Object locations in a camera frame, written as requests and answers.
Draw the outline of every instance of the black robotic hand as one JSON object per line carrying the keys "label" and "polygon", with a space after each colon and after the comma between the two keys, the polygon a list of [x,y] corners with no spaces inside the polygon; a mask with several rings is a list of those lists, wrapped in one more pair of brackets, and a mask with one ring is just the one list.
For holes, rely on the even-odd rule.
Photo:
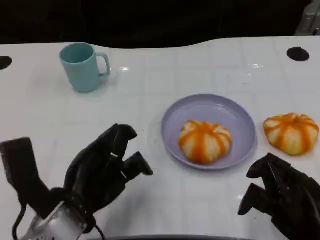
{"label": "black robotic hand", "polygon": [[64,189],[80,196],[92,214],[112,203],[139,174],[153,174],[139,152],[123,161],[129,140],[136,136],[131,126],[115,124],[83,149],[68,168]]}
{"label": "black robotic hand", "polygon": [[13,239],[27,205],[46,219],[64,202],[83,223],[84,233],[97,229],[95,212],[112,203],[139,174],[153,171],[139,152],[123,161],[129,140],[137,136],[129,125],[115,124],[83,149],[67,170],[64,186],[51,190],[40,179],[30,138],[0,143],[0,153],[8,182],[21,203],[21,212],[13,225]]}
{"label": "black robotic hand", "polygon": [[268,153],[249,169],[248,178],[262,178],[265,189],[251,184],[238,214],[251,208],[271,221],[290,240],[320,239],[320,186],[281,158]]}

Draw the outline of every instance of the black hole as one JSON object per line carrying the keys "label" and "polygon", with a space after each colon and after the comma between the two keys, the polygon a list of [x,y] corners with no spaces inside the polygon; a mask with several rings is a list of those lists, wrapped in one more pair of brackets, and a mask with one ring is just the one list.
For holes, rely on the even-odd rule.
{"label": "black hole", "polygon": [[0,56],[0,70],[6,69],[12,63],[12,58],[9,56]]}
{"label": "black hole", "polygon": [[304,62],[310,58],[309,53],[301,47],[292,47],[286,51],[289,58],[297,62]]}

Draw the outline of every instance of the plate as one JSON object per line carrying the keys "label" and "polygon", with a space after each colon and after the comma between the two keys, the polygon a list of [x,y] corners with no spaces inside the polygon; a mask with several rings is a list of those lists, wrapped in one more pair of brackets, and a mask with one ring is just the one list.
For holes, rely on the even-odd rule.
{"label": "plate", "polygon": [[[228,128],[232,134],[230,152],[208,165],[187,160],[178,139],[188,120],[206,121]],[[192,95],[174,103],[162,119],[161,134],[170,154],[184,164],[203,170],[222,170],[245,161],[258,142],[255,123],[247,111],[230,99],[211,94]]]}

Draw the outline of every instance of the robotic hand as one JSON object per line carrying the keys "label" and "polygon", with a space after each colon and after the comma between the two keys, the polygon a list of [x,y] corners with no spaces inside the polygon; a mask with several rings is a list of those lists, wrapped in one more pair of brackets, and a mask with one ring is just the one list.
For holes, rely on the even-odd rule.
{"label": "robotic hand", "polygon": [[281,158],[268,153],[247,175],[262,178],[265,189],[251,184],[238,214],[251,208],[272,217],[275,227],[290,240],[320,239],[320,186]]}
{"label": "robotic hand", "polygon": [[21,212],[12,228],[17,228],[27,205],[37,213],[22,239],[76,240],[96,225],[95,212],[112,203],[139,174],[152,175],[139,152],[123,161],[129,140],[137,133],[129,125],[115,124],[83,149],[67,170],[63,188],[49,190],[41,181],[29,138],[0,143],[8,182],[15,188]]}

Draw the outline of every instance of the dark background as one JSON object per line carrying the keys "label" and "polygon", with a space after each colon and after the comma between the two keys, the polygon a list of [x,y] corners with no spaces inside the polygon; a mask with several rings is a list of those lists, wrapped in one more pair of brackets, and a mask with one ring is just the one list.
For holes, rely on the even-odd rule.
{"label": "dark background", "polygon": [[292,36],[310,0],[0,0],[0,44],[161,48]]}

